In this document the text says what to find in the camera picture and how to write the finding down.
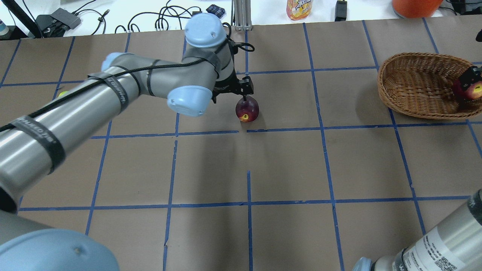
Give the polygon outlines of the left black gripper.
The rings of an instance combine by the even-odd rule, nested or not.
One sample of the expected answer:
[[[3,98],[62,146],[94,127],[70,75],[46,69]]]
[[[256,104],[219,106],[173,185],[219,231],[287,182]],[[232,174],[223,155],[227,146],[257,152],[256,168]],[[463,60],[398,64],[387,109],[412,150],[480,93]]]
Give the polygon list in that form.
[[[244,100],[246,99],[246,96],[254,94],[254,85],[251,77],[243,77],[240,84],[239,79],[236,76],[234,65],[230,64],[228,67],[230,67],[231,73],[226,78],[215,82],[215,86],[212,90],[212,101],[214,104],[217,103],[217,96],[219,94],[237,94],[241,95]],[[222,72],[226,72],[227,74],[228,67],[223,69]]]

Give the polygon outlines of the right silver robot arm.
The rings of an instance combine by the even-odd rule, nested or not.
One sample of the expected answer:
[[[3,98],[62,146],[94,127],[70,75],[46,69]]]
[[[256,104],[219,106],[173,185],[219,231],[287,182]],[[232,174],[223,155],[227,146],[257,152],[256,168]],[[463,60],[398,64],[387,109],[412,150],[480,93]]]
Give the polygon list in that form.
[[[465,193],[466,177],[481,180],[481,142],[467,118],[481,113],[481,101],[454,93],[454,82],[473,64],[444,55],[406,60],[396,55],[379,69],[378,90],[392,111],[436,119],[428,125],[396,125],[403,158],[411,173],[415,200],[445,198],[444,191]],[[449,214],[421,239],[395,256],[376,261],[362,257],[355,271],[480,271],[481,190]]]

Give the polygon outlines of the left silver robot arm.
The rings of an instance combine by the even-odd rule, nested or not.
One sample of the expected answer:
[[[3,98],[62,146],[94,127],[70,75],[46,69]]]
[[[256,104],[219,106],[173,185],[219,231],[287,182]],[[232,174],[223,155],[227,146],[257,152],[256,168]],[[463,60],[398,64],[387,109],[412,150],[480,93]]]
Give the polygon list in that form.
[[[213,14],[196,14],[185,26],[181,63],[110,53],[101,72],[1,128],[2,271],[119,270],[113,252],[89,236],[17,216],[20,198],[141,95],[165,98],[190,117],[203,115],[219,94],[252,95],[251,79],[236,77],[234,56],[254,46],[234,42],[227,29]]]

